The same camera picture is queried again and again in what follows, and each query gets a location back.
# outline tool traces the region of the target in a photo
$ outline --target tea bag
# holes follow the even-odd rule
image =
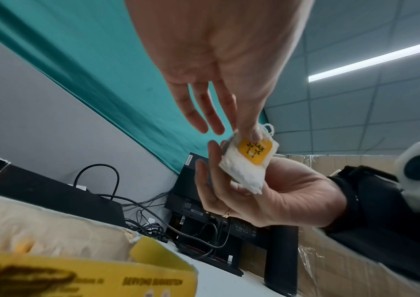
[[[272,138],[274,127],[260,125],[262,140],[250,142],[236,131],[222,148],[219,166],[238,183],[254,194],[262,194],[265,170],[279,144]]]

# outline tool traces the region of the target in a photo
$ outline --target ceiling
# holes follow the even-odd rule
[[[307,81],[417,44],[419,0],[317,0],[265,105],[279,153],[395,156],[420,141],[420,54]]]

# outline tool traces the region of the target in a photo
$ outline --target person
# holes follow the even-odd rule
[[[261,140],[258,116],[297,45],[314,0],[125,0],[135,30],[179,109],[201,133],[225,128],[209,93],[212,82],[233,130]],[[190,85],[200,110],[192,103]],[[208,143],[196,163],[205,210],[258,227],[313,226],[357,253],[420,282],[420,213],[391,182],[358,168],[325,177],[272,158],[262,194],[232,181]],[[209,184],[209,175],[213,187]]]

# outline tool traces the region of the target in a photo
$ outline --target teal curtain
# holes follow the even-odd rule
[[[187,123],[123,0],[0,0],[0,42],[177,173],[189,152],[206,156],[209,140],[231,135],[214,90],[226,133],[203,135]]]

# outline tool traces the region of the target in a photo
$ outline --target black circle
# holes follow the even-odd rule
[[[415,156],[406,163],[404,175],[410,180],[420,181],[420,155]]]

